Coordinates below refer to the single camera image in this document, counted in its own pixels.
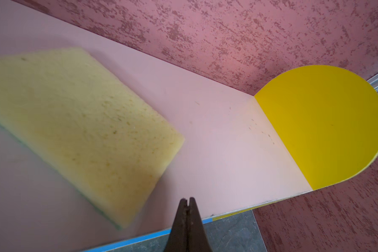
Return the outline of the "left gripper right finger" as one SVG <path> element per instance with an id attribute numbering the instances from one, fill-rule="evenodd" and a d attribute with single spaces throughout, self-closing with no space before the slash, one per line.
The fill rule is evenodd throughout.
<path id="1" fill-rule="evenodd" d="M 212 252 L 195 198 L 190 197 L 186 214 L 188 252 Z"/>

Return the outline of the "green scrub sponge dark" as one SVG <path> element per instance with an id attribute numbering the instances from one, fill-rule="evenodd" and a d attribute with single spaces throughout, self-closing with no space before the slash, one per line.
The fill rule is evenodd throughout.
<path id="1" fill-rule="evenodd" d="M 81 48 L 1 56 L 0 125 L 121 228 L 185 141 Z"/>

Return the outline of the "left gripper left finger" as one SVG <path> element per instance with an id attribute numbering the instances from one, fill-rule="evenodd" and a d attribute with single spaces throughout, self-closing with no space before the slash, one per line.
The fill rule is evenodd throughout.
<path id="1" fill-rule="evenodd" d="M 187 214 L 188 201 L 183 198 L 180 200 L 171 232 L 165 246 L 164 252 L 186 252 L 188 246 L 187 238 Z"/>

